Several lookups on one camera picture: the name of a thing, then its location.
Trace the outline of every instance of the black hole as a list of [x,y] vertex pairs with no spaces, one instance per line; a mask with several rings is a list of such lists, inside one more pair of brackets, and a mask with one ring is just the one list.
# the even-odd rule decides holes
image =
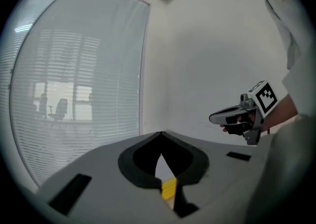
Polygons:
[[233,157],[233,158],[236,158],[236,159],[240,159],[240,160],[243,160],[243,161],[249,161],[249,159],[251,157],[250,155],[240,154],[240,153],[236,153],[236,152],[229,152],[227,154],[227,156]]
[[227,117],[227,118],[226,118],[226,123],[227,123],[228,125],[230,125],[230,124],[235,124],[235,123],[237,123],[237,118],[238,118],[238,117],[239,117],[239,115]]
[[203,151],[165,132],[156,133],[124,150],[118,158],[118,166],[134,185],[161,190],[161,180],[155,178],[160,154],[177,178],[173,210],[180,217],[187,216],[198,208],[187,202],[182,186],[198,183],[206,172],[209,160]]

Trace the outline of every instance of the white sleeve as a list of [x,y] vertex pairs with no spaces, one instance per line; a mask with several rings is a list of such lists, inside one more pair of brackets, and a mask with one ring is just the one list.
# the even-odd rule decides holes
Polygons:
[[267,9],[281,30],[280,35],[287,49],[288,68],[291,68],[316,42],[314,26],[300,0],[267,0]]
[[296,61],[282,82],[298,113],[316,116],[316,44]]

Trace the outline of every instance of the hand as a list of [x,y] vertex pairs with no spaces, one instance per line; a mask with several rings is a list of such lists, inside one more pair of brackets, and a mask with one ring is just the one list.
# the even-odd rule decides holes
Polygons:
[[[249,116],[249,119],[251,120],[250,125],[252,126],[252,125],[253,125],[253,122],[255,121],[256,114],[255,114],[255,113],[249,113],[248,116]],[[224,125],[220,125],[220,127],[223,128],[223,132],[227,132],[227,130],[226,130],[226,128],[225,128]]]
[[[265,118],[265,121],[262,125],[261,132],[265,132],[266,130],[270,129],[271,127],[274,127],[276,125],[279,125],[280,123],[283,123],[287,121],[290,118],[293,118],[296,116],[297,110],[293,103],[292,98],[289,94],[287,94],[280,103],[273,109],[273,111]],[[255,114],[249,113],[249,118],[252,122],[255,120]]]

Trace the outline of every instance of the gray surface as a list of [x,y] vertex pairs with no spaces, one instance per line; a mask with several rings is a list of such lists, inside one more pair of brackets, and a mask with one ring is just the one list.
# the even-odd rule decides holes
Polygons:
[[249,162],[228,157],[226,154],[232,151],[253,155],[257,150],[255,147],[250,146],[220,144],[190,138],[177,133],[169,134],[201,149],[209,158],[209,168],[200,182],[183,187],[186,199],[200,208],[218,199],[223,191],[236,180],[240,172],[249,166]]
[[[52,176],[38,196],[49,202],[77,173],[92,180],[69,217],[81,223],[253,223],[289,195],[306,175],[315,158],[315,120],[282,127],[265,135],[257,147],[235,146],[171,135],[207,153],[210,166],[196,185],[184,187],[189,202],[200,209],[178,218],[158,190],[141,189],[119,171],[118,156],[152,134],[94,149]],[[250,154],[249,162],[227,157],[228,151]]]
[[[269,150],[268,162],[249,205],[247,223],[257,222],[272,208],[280,206],[299,186],[307,172],[312,172],[311,164],[316,159],[315,124],[315,119],[304,119],[283,126],[275,135]],[[309,184],[314,185],[315,179],[310,177]],[[312,197],[313,188],[309,191]],[[302,223],[309,221],[306,216],[300,219]]]
[[50,177],[38,190],[49,202],[76,174],[92,177],[69,217],[82,223],[167,223],[178,219],[163,201],[160,191],[142,189],[120,172],[118,158],[123,150],[146,139],[146,134],[91,150]]
[[254,148],[255,151],[249,163],[243,169],[240,169],[240,173],[235,177],[234,182],[222,190],[216,200],[186,218],[175,222],[175,224],[243,223],[251,195],[258,184],[267,161],[273,136],[273,134],[270,134],[261,138],[257,147]]

